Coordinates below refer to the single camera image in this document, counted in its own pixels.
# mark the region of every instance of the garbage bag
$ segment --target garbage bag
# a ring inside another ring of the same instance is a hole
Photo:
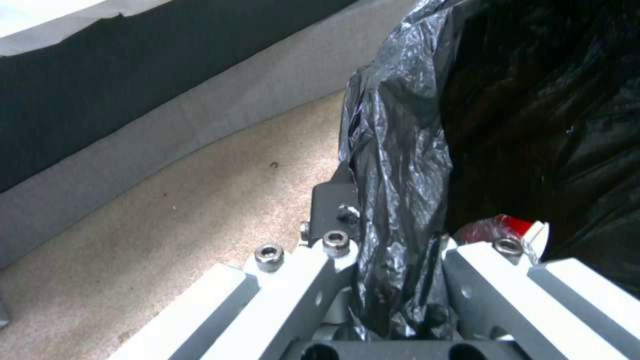
[[[638,3],[419,1],[352,76],[360,339],[454,336],[438,236],[499,213],[637,294]]]
[[[448,339],[455,330],[439,256],[452,164],[438,102],[475,6],[419,3],[349,80],[339,153],[362,207],[350,305],[362,340]]]
[[[442,94],[447,228],[509,213],[640,294],[640,2],[495,1]]]

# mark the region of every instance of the beige carpet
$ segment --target beige carpet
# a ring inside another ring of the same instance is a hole
[[[2,359],[105,359],[215,263],[292,250],[337,165],[342,92],[180,160],[0,272]]]

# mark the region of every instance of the gray metal bar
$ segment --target gray metal bar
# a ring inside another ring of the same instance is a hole
[[[335,260],[321,241],[296,249],[202,359],[279,359],[293,340],[310,339],[348,284],[358,255],[353,241],[349,248]]]
[[[215,265],[110,359],[197,359],[257,292],[254,276]]]
[[[576,259],[531,268],[529,277],[629,358],[640,354],[640,302]]]
[[[490,243],[446,252],[444,270],[467,339],[506,332],[534,359],[625,358]]]

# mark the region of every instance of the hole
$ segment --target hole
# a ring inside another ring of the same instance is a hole
[[[322,304],[322,292],[319,291],[316,295],[316,306],[320,306]]]
[[[340,360],[338,352],[329,345],[313,344],[306,348],[300,360]]]
[[[449,350],[449,360],[486,360],[486,357],[473,345],[455,344]]]
[[[265,256],[267,258],[270,258],[271,256],[276,256],[276,253],[278,252],[278,249],[271,247],[271,246],[267,246],[262,248],[262,250],[260,251],[260,253],[262,254],[262,256]]]
[[[504,247],[507,250],[511,250],[511,251],[517,251],[518,250],[518,247],[516,247],[516,245],[514,245],[511,241],[501,240],[500,241],[500,246]]]
[[[329,234],[329,240],[331,240],[331,241],[338,242],[338,241],[342,241],[342,239],[343,239],[343,237],[342,237],[342,234],[340,234],[340,233],[331,233],[331,234]]]

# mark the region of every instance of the gray baseboard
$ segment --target gray baseboard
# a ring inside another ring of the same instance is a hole
[[[414,0],[360,0],[0,194],[0,267],[170,163],[345,87]]]

